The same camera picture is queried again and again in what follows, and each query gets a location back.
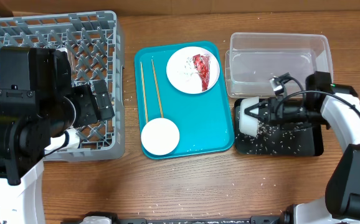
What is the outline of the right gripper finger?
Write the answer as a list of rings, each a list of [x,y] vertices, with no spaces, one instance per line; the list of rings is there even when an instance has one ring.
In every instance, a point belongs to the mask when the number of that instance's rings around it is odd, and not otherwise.
[[[268,124],[272,122],[271,114],[267,111],[259,114],[248,112],[245,113],[244,117],[245,124],[258,124],[259,122]]]
[[[270,114],[270,105],[268,101],[248,101],[244,103],[244,114],[268,115]]]

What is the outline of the grey-green bowl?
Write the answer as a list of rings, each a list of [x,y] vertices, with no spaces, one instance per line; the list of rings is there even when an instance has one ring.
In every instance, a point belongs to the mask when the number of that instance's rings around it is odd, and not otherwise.
[[[245,109],[257,105],[259,103],[259,97],[246,98],[240,103],[240,116],[239,116],[239,130],[242,134],[256,137],[258,131],[258,119],[247,115]]]

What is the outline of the white paper cup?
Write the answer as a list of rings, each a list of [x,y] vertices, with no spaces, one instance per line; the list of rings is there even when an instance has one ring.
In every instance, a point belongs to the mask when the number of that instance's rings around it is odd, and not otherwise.
[[[51,152],[54,149],[77,149],[80,144],[80,138],[74,128],[67,129],[63,135],[51,138],[50,145],[45,148],[45,152]]]

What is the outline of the red snack wrapper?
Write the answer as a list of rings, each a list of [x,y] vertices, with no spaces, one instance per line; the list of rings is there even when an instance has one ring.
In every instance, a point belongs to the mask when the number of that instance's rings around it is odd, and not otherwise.
[[[202,91],[206,91],[210,81],[210,56],[197,54],[192,57],[194,68],[202,82]]]

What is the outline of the white tissue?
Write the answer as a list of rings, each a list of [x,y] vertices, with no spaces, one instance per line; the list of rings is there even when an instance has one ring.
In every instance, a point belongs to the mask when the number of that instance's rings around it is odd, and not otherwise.
[[[188,57],[180,66],[180,74],[182,75],[182,79],[188,81],[195,73],[198,73],[198,71],[194,66],[194,61],[192,57]]]

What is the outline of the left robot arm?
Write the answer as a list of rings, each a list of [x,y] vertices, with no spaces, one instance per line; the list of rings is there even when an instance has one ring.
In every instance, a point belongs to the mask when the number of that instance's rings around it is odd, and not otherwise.
[[[44,158],[115,115],[103,80],[73,86],[66,51],[0,48],[0,223],[44,223]]]

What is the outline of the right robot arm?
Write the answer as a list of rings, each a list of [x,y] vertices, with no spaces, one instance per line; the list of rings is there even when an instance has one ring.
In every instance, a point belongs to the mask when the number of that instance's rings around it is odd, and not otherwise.
[[[332,128],[343,156],[324,197],[287,208],[277,223],[360,223],[360,100],[353,87],[334,84],[330,73],[315,72],[300,91],[288,94],[286,73],[270,79],[274,97],[245,98],[239,106],[239,131],[257,136],[258,126],[325,125]]]

